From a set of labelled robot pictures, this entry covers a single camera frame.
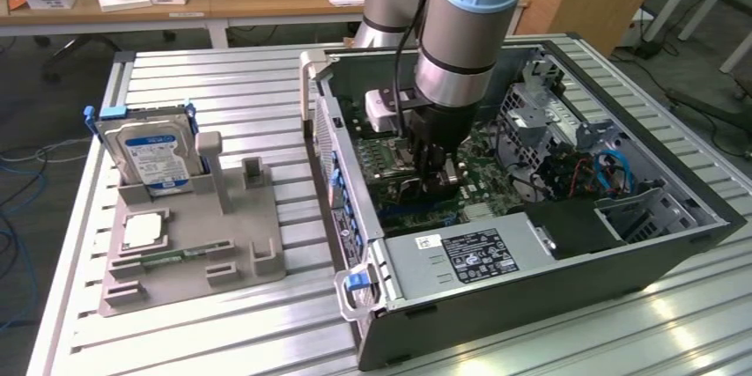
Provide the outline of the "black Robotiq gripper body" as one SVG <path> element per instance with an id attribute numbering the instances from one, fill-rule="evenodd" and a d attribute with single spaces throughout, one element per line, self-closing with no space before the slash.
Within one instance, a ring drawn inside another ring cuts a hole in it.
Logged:
<path id="1" fill-rule="evenodd" d="M 418 196 L 455 196 L 461 187 L 458 150 L 470 136 L 477 106 L 429 105 L 411 112 L 413 162 L 419 178 Z"/>

